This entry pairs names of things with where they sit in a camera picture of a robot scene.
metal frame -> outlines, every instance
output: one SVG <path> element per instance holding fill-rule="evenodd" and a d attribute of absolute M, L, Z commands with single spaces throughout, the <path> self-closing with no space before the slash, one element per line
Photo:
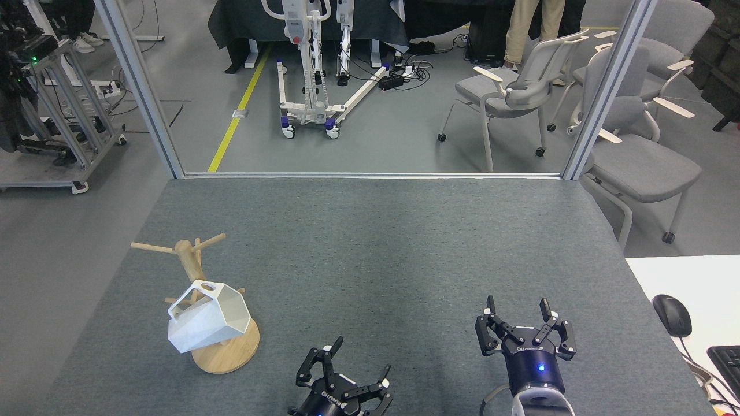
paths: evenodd
<path fill-rule="evenodd" d="M 72 75 L 76 76 L 78 80 L 83 80 L 81 86 L 90 97 L 92 109 L 103 124 L 105 131 L 98 132 L 95 128 L 74 89 L 73 80 L 67 77 L 67 70 L 63 67 L 62 62 L 68 62 L 67 67 Z M 87 185 L 84 182 L 100 164 L 100 160 L 110 148 L 116 143 L 125 143 L 121 127 L 113 125 L 105 109 L 98 101 L 95 88 L 82 70 L 70 40 L 65 39 L 60 43 L 58 49 L 52 51 L 42 60 L 29 64 L 25 70 L 28 73 L 28 81 L 38 94 L 39 101 L 49 111 L 51 119 L 54 120 L 54 124 L 77 161 L 74 166 L 69 165 L 68 167 L 58 167 L 57 170 L 50 170 L 46 165 L 47 161 L 39 162 L 40 158 L 33 157 L 34 161 L 25 158 L 20 164 L 15 165 L 14 163 L 17 160 L 10 156 L 11 159 L 9 160 L 11 162 L 9 163 L 14 164 L 12 165 L 14 173 L 9 178 L 3 178 L 0 181 L 0 187 L 73 187 L 74 193 L 82 193 L 87 190 Z M 56 92 L 52 96 L 44 88 L 44 84 L 41 82 L 42 76 L 56 80 L 55 85 L 61 89 L 61 95 L 69 103 L 75 119 L 87 137 L 87 145 L 81 145 L 77 142 L 76 135 L 70 129 L 59 106 L 59 98 L 56 96 Z M 36 109 L 28 98 L 21 99 L 21 108 L 24 117 L 28 120 L 38 138 L 50 141 L 52 139 L 51 134 L 41 122 Z"/>
<path fill-rule="evenodd" d="M 624 29 L 612 46 L 612 53 L 601 84 L 593 102 L 589 103 L 583 122 L 580 124 L 576 145 L 562 172 L 563 179 L 578 180 L 583 173 L 588 155 L 604 124 L 611 103 L 645 28 L 653 15 L 658 0 L 635 0 L 625 19 Z"/>
<path fill-rule="evenodd" d="M 484 179 L 524 178 L 560 180 L 559 173 L 374 173 L 374 172 L 188 172 L 188 178 L 367 178 L 367 179 Z"/>
<path fill-rule="evenodd" d="M 156 92 L 152 88 L 149 71 L 136 43 L 136 37 L 126 16 L 121 11 L 118 0 L 95 0 L 96 10 L 103 21 L 110 43 L 121 62 L 121 67 L 129 80 L 129 88 L 136 98 L 144 123 L 152 135 L 159 157 L 164 162 L 170 178 L 185 177 L 182 164 L 172 145 L 172 135 L 159 104 Z"/>

robotic arm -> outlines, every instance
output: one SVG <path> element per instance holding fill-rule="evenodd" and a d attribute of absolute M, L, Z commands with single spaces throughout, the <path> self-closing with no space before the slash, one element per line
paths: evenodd
<path fill-rule="evenodd" d="M 496 314 L 493 296 L 488 296 L 486 303 L 483 315 L 476 319 L 475 332 L 484 356 L 500 352 L 505 358 L 509 389 L 514 396 L 512 415 L 574 415 L 563 396 L 565 386 L 556 359 L 570 361 L 576 354 L 571 323 L 552 311 L 545 298 L 539 302 L 545 322 L 540 329 L 512 326 Z M 553 330 L 558 333 L 559 343 L 549 339 Z M 481 414 L 486 403 L 484 400 Z"/>
<path fill-rule="evenodd" d="M 290 409 L 289 415 L 297 416 L 381 416 L 393 397 L 388 391 L 390 383 L 386 376 L 391 367 L 386 366 L 377 383 L 358 387 L 357 384 L 340 373 L 334 372 L 332 358 L 342 346 L 344 338 L 337 338 L 334 345 L 323 349 L 311 348 L 295 375 L 296 386 L 309 387 L 311 394 L 300 407 Z M 313 381 L 311 368 L 321 363 L 323 377 Z M 360 404 L 372 399 L 379 399 L 375 409 L 361 410 Z"/>

mug handle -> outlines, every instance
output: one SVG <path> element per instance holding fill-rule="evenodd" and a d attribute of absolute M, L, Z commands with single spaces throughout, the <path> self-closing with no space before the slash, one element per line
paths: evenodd
<path fill-rule="evenodd" d="M 183 299 L 185 299 L 185 297 L 187 297 L 187 295 L 192 290 L 197 290 L 198 292 L 203 294 L 203 296 L 214 299 L 213 295 L 211 295 L 210 293 L 217 292 L 218 285 L 221 285 L 221 284 L 215 283 L 215 282 L 209 282 L 209 281 L 199 281 L 199 280 L 193 281 L 192 284 L 190 284 L 190 287 L 187 288 L 187 290 L 182 295 L 180 295 L 180 297 L 167 309 L 167 313 L 169 314 L 169 317 L 171 319 L 174 319 L 175 321 L 178 319 L 178 316 L 183 312 L 182 308 L 179 307 L 180 302 L 182 302 Z"/>

chair armrest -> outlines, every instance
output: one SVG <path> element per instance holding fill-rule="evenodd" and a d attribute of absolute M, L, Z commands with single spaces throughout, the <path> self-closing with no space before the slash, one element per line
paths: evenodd
<path fill-rule="evenodd" d="M 597 39 L 603 39 L 603 38 L 608 38 L 609 36 L 614 36 L 614 35 L 616 35 L 615 31 L 607 30 L 606 32 L 597 33 L 596 35 L 593 35 L 593 37 Z"/>
<path fill-rule="evenodd" d="M 655 97 L 653 98 L 653 101 L 661 107 L 665 107 L 676 114 L 683 115 L 685 118 L 692 118 L 694 116 L 694 113 L 691 111 L 686 110 L 684 107 L 674 104 L 665 98 Z"/>
<path fill-rule="evenodd" d="M 504 82 L 503 78 L 501 78 L 500 76 L 498 76 L 498 75 L 496 75 L 496 74 L 494 74 L 494 73 L 492 73 L 490 71 L 487 71 L 484 68 L 481 68 L 481 67 L 473 67 L 473 71 L 479 73 L 482 76 L 487 76 L 490 79 L 494 80 L 495 82 L 499 82 L 499 83 L 500 82 Z"/>
<path fill-rule="evenodd" d="M 672 71 L 677 71 L 689 67 L 690 65 L 693 65 L 693 61 L 690 59 L 685 59 L 683 61 L 678 61 L 675 64 L 668 65 L 667 68 Z"/>
<path fill-rule="evenodd" d="M 609 140 L 612 143 L 622 143 L 622 139 L 604 129 L 599 130 L 599 137 Z"/>
<path fill-rule="evenodd" d="M 609 42 L 607 44 L 596 45 L 595 48 L 596 48 L 596 51 L 597 52 L 601 52 L 603 49 L 606 49 L 608 47 L 611 47 L 612 45 L 613 45 L 613 43 Z"/>
<path fill-rule="evenodd" d="M 501 85 L 501 83 L 504 81 L 503 78 L 481 67 L 473 67 L 473 71 L 493 81 L 494 84 L 496 85 L 496 90 L 498 90 L 502 98 L 507 96 L 506 91 L 504 91 L 504 88 Z"/>

gray table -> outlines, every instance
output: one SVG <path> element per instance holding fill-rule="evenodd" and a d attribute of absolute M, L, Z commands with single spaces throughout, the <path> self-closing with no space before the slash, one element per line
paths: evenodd
<path fill-rule="evenodd" d="M 308 389 L 312 346 L 345 343 L 358 383 L 386 363 L 388 415 L 477 415 L 507 381 L 473 329 L 485 297 L 538 324 L 547 297 L 574 325 L 561 361 L 578 415 L 713 415 L 613 237 L 578 183 L 525 179 L 193 179 L 170 182 L 138 241 L 228 238 L 203 252 L 260 324 L 252 361 L 203 373 L 167 341 L 165 296 L 188 286 L 175 256 L 131 251 L 39 415 L 274 415 Z M 510 413 L 502 395 L 489 415 Z"/>

